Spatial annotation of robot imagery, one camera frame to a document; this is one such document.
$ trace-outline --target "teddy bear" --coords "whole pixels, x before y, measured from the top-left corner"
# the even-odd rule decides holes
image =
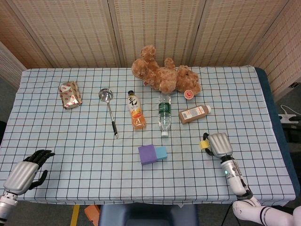
[[[153,45],[142,48],[140,58],[132,65],[132,72],[136,78],[142,79],[145,85],[168,94],[174,90],[185,92],[190,89],[194,95],[201,91],[198,75],[188,69],[188,66],[179,66],[175,69],[174,61],[166,58],[164,67],[159,67],[155,60],[156,49]]]

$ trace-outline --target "blue table edge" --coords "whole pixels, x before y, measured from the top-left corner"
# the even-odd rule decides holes
[[[282,129],[282,126],[280,123],[276,105],[274,103],[271,88],[269,86],[268,76],[265,73],[265,71],[261,68],[256,67],[255,70],[258,75],[258,79],[259,79],[259,82],[260,82],[260,85],[262,88],[265,102],[267,104],[269,116],[271,118],[272,127],[273,127],[273,130],[275,133],[275,137],[276,137],[280,152],[282,154],[288,175],[291,178],[295,194],[296,194],[296,196],[298,196],[300,194],[300,183],[298,181],[297,174],[296,174],[296,171],[293,166],[293,161],[290,156],[290,150],[289,150],[289,147],[287,145],[287,142],[286,142],[286,139],[284,136],[284,132],[283,132],[283,129]]]

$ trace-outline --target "power strip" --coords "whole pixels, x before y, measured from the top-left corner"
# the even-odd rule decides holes
[[[282,124],[297,124],[299,121],[289,121],[290,118],[296,116],[295,114],[279,114],[280,122]]]

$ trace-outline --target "blue block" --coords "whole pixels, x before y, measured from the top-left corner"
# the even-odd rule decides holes
[[[155,150],[156,150],[157,161],[167,158],[165,147],[156,147]]]
[[[138,147],[140,162],[142,165],[150,164],[157,161],[154,145]]]

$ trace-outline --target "white bottle cap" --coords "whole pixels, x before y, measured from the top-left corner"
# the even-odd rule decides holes
[[[209,105],[206,105],[206,107],[208,108],[208,113],[211,113],[211,107]]]
[[[167,132],[167,131],[163,131],[163,132],[161,133],[161,135],[162,135],[162,137],[168,137],[168,132]]]

